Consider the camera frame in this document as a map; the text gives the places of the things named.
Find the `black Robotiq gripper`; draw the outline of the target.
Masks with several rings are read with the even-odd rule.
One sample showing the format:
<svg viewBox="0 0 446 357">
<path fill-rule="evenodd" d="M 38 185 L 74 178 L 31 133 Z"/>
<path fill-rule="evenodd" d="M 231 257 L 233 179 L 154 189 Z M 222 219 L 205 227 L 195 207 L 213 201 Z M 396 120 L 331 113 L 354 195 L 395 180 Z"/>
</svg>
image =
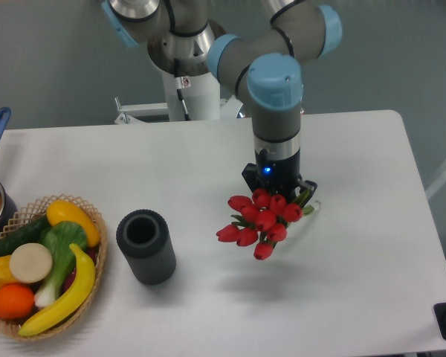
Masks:
<svg viewBox="0 0 446 357">
<path fill-rule="evenodd" d="M 308 203 L 317 189 L 317 183 L 300 180 L 300 150 L 282 160 L 271 160 L 265 149 L 255 154 L 256 164 L 248 163 L 242 171 L 250 191 L 261 188 L 284 197 L 295 197 L 299 185 L 297 203 Z"/>
</svg>

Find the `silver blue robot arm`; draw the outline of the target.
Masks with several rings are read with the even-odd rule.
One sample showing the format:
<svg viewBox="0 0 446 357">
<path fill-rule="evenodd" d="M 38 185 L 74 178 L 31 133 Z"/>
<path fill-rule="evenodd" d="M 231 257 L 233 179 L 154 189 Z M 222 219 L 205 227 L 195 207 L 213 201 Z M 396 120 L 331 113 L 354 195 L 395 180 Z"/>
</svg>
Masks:
<svg viewBox="0 0 446 357">
<path fill-rule="evenodd" d="M 287 200 L 307 202 L 317 186 L 300 174 L 304 62 L 333 51 L 339 15 L 309 1 L 265 1 L 270 29 L 246 41 L 209 17 L 208 1 L 104 1 L 113 31 L 128 47 L 146 43 L 160 71 L 172 121 L 220 118 L 226 88 L 252 120 L 255 162 L 243 178 Z"/>
</svg>

